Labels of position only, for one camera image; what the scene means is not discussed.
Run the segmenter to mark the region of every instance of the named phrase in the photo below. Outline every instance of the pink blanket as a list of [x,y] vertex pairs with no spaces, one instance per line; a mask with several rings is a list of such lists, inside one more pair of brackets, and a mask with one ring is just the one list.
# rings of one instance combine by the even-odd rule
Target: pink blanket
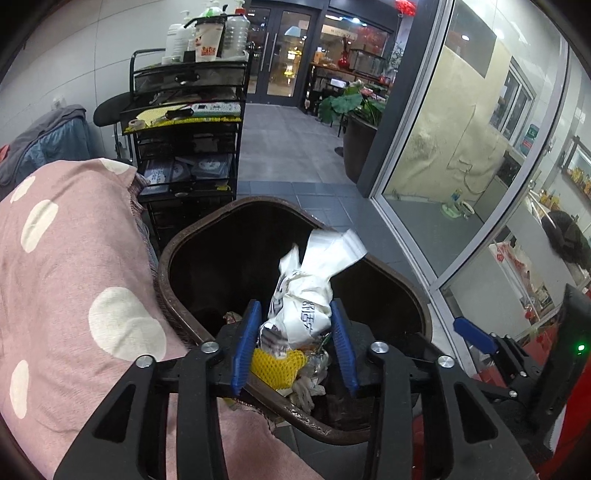
[[[59,161],[0,203],[0,411],[47,479],[130,362],[186,353],[158,308],[140,187],[113,160]],[[259,414],[221,403],[220,427],[230,479],[320,478]]]

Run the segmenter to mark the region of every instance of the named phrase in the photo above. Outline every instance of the silver screw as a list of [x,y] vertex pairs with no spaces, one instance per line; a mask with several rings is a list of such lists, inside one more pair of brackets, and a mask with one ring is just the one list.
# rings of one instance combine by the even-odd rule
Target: silver screw
[[220,346],[216,342],[205,342],[201,346],[203,353],[215,353],[220,349]]
[[135,361],[135,365],[137,365],[140,368],[149,367],[150,365],[152,365],[152,357],[149,355],[142,355],[137,358],[137,360]]
[[443,368],[451,368],[456,363],[449,355],[442,355],[437,359],[437,363]]
[[374,342],[369,346],[375,353],[386,353],[390,347],[386,342]]

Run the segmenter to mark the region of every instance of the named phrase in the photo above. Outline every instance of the brown trash bin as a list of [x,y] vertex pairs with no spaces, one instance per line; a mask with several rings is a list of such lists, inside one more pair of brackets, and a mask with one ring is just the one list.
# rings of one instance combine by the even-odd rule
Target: brown trash bin
[[[197,344],[213,340],[226,312],[241,314],[250,299],[268,310],[279,260],[294,243],[303,257],[316,228],[328,227],[273,197],[247,197],[220,208],[181,231],[164,249],[158,285],[165,305]],[[334,276],[331,285],[349,318],[369,325],[376,339],[402,351],[408,335],[422,333],[431,340],[425,302],[406,278],[375,257],[366,255]],[[321,442],[354,445],[369,439],[366,425],[349,423],[345,430],[323,423],[314,418],[315,411],[306,414],[252,374],[244,391],[247,403],[254,400]],[[346,400],[355,407],[356,400]]]

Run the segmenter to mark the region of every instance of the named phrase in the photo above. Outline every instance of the white plastic bag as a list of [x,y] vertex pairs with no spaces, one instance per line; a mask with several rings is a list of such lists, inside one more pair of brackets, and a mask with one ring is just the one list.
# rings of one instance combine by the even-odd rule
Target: white plastic bag
[[297,246],[279,263],[280,277],[271,299],[268,320],[261,326],[259,345],[276,358],[289,349],[309,345],[330,328],[330,278],[367,253],[353,230],[314,230],[300,265]]

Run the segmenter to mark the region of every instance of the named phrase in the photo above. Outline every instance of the yellow cloth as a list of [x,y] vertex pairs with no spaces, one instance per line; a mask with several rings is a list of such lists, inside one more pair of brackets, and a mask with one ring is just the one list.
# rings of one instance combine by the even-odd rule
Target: yellow cloth
[[277,358],[255,348],[252,355],[251,372],[275,390],[290,388],[296,380],[298,370],[306,364],[306,356],[300,350],[290,350],[287,358]]

